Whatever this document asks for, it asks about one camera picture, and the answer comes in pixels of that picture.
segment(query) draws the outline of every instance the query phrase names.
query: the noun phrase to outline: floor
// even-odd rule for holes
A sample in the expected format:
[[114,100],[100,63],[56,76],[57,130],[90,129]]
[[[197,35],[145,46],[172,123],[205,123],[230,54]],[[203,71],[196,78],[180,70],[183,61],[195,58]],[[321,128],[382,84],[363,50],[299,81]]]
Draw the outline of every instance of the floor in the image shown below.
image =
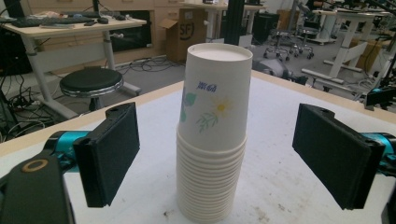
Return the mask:
[[[268,54],[268,58],[263,58],[265,49],[271,46],[271,38],[263,44],[252,45],[249,49],[253,53],[255,60],[270,60],[274,59],[275,54]],[[323,60],[332,60],[341,46],[343,40],[343,33],[337,37],[334,43],[327,43],[325,45],[319,45],[317,43],[309,43],[314,48],[315,56],[311,59],[306,58],[306,52],[299,57],[290,56],[288,61],[283,60],[289,71],[295,76],[307,76],[302,73],[302,68],[318,71],[321,73],[328,73],[331,69],[330,65],[323,63]],[[165,56],[160,56],[148,60],[140,60],[117,66],[124,77],[126,82],[136,85],[142,89],[140,94],[145,94],[150,91],[158,90],[159,88],[168,86],[173,83],[177,83],[184,79],[185,66],[184,64],[172,63],[166,60]],[[87,99],[76,99],[64,96],[59,90],[59,80],[62,75],[47,75],[47,81],[49,83],[49,89],[52,92],[53,98],[59,101],[61,104],[67,105],[79,114],[88,112],[89,100]],[[339,77],[343,79],[346,87],[370,90],[371,83],[370,74],[351,72],[346,69],[340,71]],[[24,74],[21,76],[10,76],[4,78],[4,84],[2,85],[2,91],[5,93],[8,99],[11,99],[15,95],[19,95],[19,92],[23,92],[23,98],[28,102],[32,102],[32,105],[17,105],[17,120],[28,120],[29,128],[27,132],[21,132],[21,134],[32,132],[36,129],[41,129],[47,125],[59,123],[64,121],[59,115],[50,111],[50,109],[40,105],[39,102],[35,101],[35,95],[39,93],[39,88],[36,85],[35,77],[33,74]],[[306,82],[307,88],[317,88],[323,90],[323,86],[315,82],[313,77],[308,76]],[[340,95],[347,99],[354,100],[356,94],[351,91],[339,91],[332,89],[329,93]],[[105,105],[113,105],[115,103],[124,101],[126,99],[135,97],[132,92],[120,90],[111,93],[103,97]]]

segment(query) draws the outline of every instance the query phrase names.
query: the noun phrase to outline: gray floor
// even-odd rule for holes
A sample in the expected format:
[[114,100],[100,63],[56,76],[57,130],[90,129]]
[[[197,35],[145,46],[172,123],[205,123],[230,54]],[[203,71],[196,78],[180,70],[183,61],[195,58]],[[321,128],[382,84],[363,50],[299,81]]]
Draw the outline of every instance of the gray floor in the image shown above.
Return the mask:
[[[339,47],[341,46],[342,40],[343,33],[341,32],[334,43],[327,43],[323,46],[317,43],[309,43],[309,45],[314,48],[315,53],[315,56],[312,59],[307,59],[305,52],[297,58],[291,55],[290,59],[288,61],[284,60],[283,63],[291,72],[293,72],[295,76],[307,76],[307,74],[301,72],[302,68],[307,68],[324,74],[329,73],[331,66],[323,63],[323,60],[333,60],[339,50]],[[262,45],[252,46],[249,49],[253,52],[254,58],[258,59],[263,57],[265,49],[269,46],[271,46],[270,41]],[[268,59],[273,59],[275,57],[275,54],[268,54]],[[118,70],[123,74],[124,80],[126,82],[140,87],[142,89],[140,94],[145,94],[147,92],[155,91],[159,88],[182,81],[184,79],[185,66],[184,64],[171,63],[167,61],[164,56],[162,56],[154,59],[133,62],[124,66],[118,66]],[[312,77],[308,77],[309,79],[306,85],[307,88],[317,88],[323,90],[323,87],[315,83]],[[339,77],[346,82],[346,86],[354,88],[360,88],[360,84],[364,80],[367,80],[366,74],[356,74],[346,69],[342,69],[340,71]],[[53,97],[61,104],[67,105],[79,114],[86,113],[88,111],[89,100],[63,96],[58,85],[61,78],[62,76],[48,75],[47,81],[49,82],[49,88],[51,92],[53,92]],[[39,89],[35,83],[35,78],[32,74],[7,77],[2,90],[7,94],[7,98],[10,98],[13,95],[18,94],[20,85],[22,85],[21,90],[26,90],[27,88],[32,87],[33,97],[35,92],[39,92]],[[351,100],[355,98],[354,94],[347,91],[332,89],[329,91],[329,93],[340,95]],[[134,97],[133,93],[120,90],[103,97],[103,101],[105,105],[113,105],[132,97]],[[35,109],[36,108],[37,111],[38,109],[45,109],[44,112],[36,115],[36,117],[39,115],[50,116],[52,117],[54,123],[64,121],[63,118],[54,114],[45,107],[38,107],[38,105],[36,105]]]

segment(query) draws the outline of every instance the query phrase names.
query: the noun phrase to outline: table surface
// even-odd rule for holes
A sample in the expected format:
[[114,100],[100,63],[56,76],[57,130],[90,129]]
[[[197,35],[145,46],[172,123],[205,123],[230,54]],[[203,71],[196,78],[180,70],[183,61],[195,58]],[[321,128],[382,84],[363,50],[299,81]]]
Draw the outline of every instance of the table surface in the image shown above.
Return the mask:
[[109,20],[108,24],[96,23],[93,26],[84,26],[84,23],[76,23],[73,29],[48,29],[40,27],[26,27],[19,28],[12,24],[6,24],[4,28],[13,31],[20,35],[25,35],[31,38],[47,38],[58,35],[80,35],[89,32],[101,32],[108,30],[118,30],[123,28],[131,28],[146,24],[146,21],[130,19],[127,21]]
[[[252,72],[247,149],[233,202],[220,223],[381,223],[392,177],[377,175],[364,209],[343,211],[291,146],[299,103],[317,105],[359,133],[396,134],[396,115],[280,78]],[[79,174],[65,174],[77,223],[190,223],[177,208],[176,127],[183,83],[136,102],[141,148],[109,207],[87,208]],[[92,130],[101,109],[0,145],[0,176],[38,153],[60,130]]]
[[[200,7],[200,8],[205,8],[205,9],[215,9],[215,10],[227,10],[228,5],[227,4],[205,4],[205,3],[187,3],[187,2],[182,2],[182,4],[186,7]],[[250,6],[250,5],[245,5],[244,9],[245,10],[260,10],[260,9],[266,9],[268,6]]]

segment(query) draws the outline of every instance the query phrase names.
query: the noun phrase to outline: stack of paper cups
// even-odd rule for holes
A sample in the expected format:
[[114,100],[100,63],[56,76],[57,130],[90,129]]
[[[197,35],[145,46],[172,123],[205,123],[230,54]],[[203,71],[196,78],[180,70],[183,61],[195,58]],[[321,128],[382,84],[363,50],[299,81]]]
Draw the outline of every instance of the stack of paper cups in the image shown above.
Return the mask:
[[224,219],[247,141],[252,53],[206,43],[188,49],[177,127],[177,202],[200,223]]

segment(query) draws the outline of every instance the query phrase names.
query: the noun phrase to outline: paper cup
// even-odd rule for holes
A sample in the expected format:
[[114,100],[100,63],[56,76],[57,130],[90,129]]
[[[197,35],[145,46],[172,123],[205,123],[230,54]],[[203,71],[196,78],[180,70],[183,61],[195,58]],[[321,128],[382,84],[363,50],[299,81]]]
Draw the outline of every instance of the paper cup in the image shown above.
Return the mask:
[[234,45],[188,48],[178,132],[194,147],[224,151],[246,137],[253,54]]

